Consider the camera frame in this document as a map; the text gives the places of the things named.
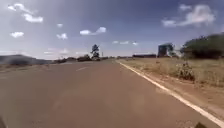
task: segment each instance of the cloud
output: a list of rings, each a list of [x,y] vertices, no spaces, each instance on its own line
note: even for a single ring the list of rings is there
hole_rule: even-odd
[[[120,44],[129,44],[129,41],[120,42]]]
[[[105,27],[100,27],[96,30],[96,32],[91,32],[90,30],[82,30],[80,31],[80,35],[87,36],[87,35],[99,35],[102,33],[106,33],[107,29]]]
[[[8,9],[9,9],[9,10],[12,10],[12,11],[16,11],[16,9],[15,9],[14,6],[8,6]]]
[[[61,35],[57,35],[58,39],[66,40],[68,39],[68,36],[66,33],[62,33]]]
[[[175,27],[176,26],[176,21],[174,21],[174,20],[162,20],[162,24],[165,27]]]
[[[82,30],[82,31],[80,31],[80,34],[81,35],[83,35],[83,36],[85,36],[85,35],[91,35],[91,31],[89,31],[89,30]]]
[[[46,55],[51,55],[51,54],[53,54],[53,52],[49,52],[49,51],[47,51],[47,52],[44,52],[44,54],[46,54]]]
[[[137,43],[137,42],[133,42],[132,44],[133,44],[134,46],[138,46],[139,43]]]
[[[31,23],[43,23],[44,18],[43,17],[34,17],[28,13],[22,15],[26,21]]]
[[[192,7],[190,5],[181,4],[180,7],[179,7],[179,9],[181,11],[187,11],[187,10],[191,10]]]
[[[57,27],[62,28],[63,24],[57,24]]]
[[[66,55],[66,54],[69,54],[69,50],[67,50],[66,48],[64,48],[64,49],[61,50],[59,53],[60,53],[60,54],[64,54],[64,55]]]
[[[177,27],[187,25],[209,25],[216,20],[215,14],[208,5],[196,5],[192,11],[185,15],[185,20],[162,20],[164,27]]]
[[[119,41],[113,41],[112,43],[113,43],[113,44],[118,44],[118,43],[119,43]]]
[[[28,8],[26,8],[23,4],[21,3],[15,3],[14,5],[10,5],[8,6],[8,9],[9,10],[12,10],[12,11],[18,11],[18,10],[21,10],[23,12],[26,12],[26,13],[29,13],[29,14],[34,14],[33,11],[29,10]]]
[[[19,37],[23,37],[24,33],[23,32],[13,32],[10,34],[13,38],[19,38]]]
[[[106,29],[105,27],[100,27],[100,28],[96,31],[97,34],[105,33],[105,32],[107,32],[107,29]]]

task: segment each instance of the shrub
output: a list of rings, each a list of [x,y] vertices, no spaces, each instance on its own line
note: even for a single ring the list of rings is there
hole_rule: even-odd
[[[184,80],[195,81],[194,72],[187,62],[178,68],[178,77]]]
[[[26,66],[29,65],[30,62],[24,59],[13,59],[9,61],[9,65],[11,66]]]

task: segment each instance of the sky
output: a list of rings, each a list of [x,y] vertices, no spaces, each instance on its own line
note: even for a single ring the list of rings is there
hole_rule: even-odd
[[[0,0],[0,55],[157,53],[224,31],[224,0]]]

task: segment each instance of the asphalt road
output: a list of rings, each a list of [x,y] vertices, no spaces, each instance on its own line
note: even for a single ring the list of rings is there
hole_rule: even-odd
[[[8,128],[190,128],[198,122],[218,128],[111,61],[52,65],[0,78],[0,116]]]

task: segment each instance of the dry grass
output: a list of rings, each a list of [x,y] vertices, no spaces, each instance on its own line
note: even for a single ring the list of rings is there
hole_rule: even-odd
[[[192,80],[203,85],[224,87],[224,60],[184,61],[174,58],[150,58],[126,59],[123,62],[145,72]]]

